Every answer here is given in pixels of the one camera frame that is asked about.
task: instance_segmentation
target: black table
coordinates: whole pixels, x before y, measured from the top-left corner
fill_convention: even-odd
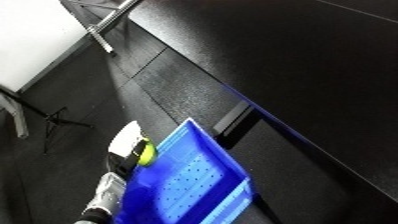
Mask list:
[[[396,3],[335,3],[146,0],[130,19],[397,198]]]

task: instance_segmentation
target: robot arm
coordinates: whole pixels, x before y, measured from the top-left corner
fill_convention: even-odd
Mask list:
[[[121,207],[126,182],[137,164],[149,166],[156,157],[151,141],[136,121],[126,125],[113,139],[107,158],[108,173],[99,181],[93,200],[75,224],[109,224]]]

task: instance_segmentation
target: blue plastic bin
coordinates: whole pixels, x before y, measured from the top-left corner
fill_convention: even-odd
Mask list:
[[[192,119],[128,183],[118,224],[231,223],[252,201],[250,178]]]

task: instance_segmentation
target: white wall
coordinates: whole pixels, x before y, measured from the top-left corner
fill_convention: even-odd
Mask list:
[[[85,33],[58,0],[0,0],[0,85],[18,91]]]

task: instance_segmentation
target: yellow ball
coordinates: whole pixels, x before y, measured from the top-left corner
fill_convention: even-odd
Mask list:
[[[141,166],[149,166],[155,161],[157,152],[156,147],[149,138],[144,138],[144,141],[146,141],[145,149],[140,156],[138,164]]]

